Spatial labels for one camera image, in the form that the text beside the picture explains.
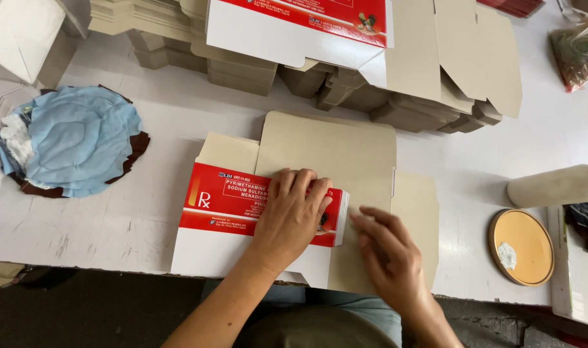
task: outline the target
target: round wooden lid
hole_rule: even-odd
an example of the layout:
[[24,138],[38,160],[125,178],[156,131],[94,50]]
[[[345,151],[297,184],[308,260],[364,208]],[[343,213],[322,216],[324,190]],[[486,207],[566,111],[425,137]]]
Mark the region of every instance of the round wooden lid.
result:
[[489,223],[489,251],[500,271],[527,286],[544,284],[554,271],[554,249],[545,227],[520,209],[498,212]]

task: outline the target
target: white tabletop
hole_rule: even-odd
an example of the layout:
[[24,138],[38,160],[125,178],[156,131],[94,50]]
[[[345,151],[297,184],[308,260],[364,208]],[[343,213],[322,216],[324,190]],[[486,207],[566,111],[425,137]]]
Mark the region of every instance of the white tabletop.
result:
[[[548,50],[548,29],[563,25],[550,1],[529,20],[514,20],[521,55],[519,120],[469,134],[398,132],[399,169],[436,178],[440,261],[432,292],[475,300],[550,305],[549,286],[513,284],[496,268],[486,227],[510,207],[509,178],[588,163],[588,86],[564,88]],[[135,102],[152,138],[133,171],[101,194],[82,199],[27,196],[6,179],[0,190],[0,261],[167,273],[194,158],[208,131],[259,140],[262,118],[286,109],[354,120],[367,115],[294,97],[277,78],[260,97],[207,82],[173,66],[139,67],[126,35],[93,33],[61,84],[101,83]],[[531,209],[546,224],[545,209]]]

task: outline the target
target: gray pants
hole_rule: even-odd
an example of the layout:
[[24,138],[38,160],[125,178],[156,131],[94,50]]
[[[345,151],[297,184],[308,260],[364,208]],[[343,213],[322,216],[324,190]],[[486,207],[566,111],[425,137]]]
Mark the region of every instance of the gray pants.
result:
[[[202,301],[219,283],[221,281],[215,279],[206,281]],[[389,335],[399,347],[402,346],[402,318],[378,296],[273,284],[261,304],[275,308],[304,304],[337,306],[372,322]]]

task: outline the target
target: person's right hand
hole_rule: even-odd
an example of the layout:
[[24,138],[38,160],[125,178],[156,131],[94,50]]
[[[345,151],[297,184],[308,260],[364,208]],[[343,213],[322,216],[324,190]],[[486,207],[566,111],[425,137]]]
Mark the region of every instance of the person's right hand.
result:
[[360,211],[374,218],[350,215],[378,295],[406,319],[432,310],[435,301],[425,284],[421,251],[401,219],[376,208],[360,207]]

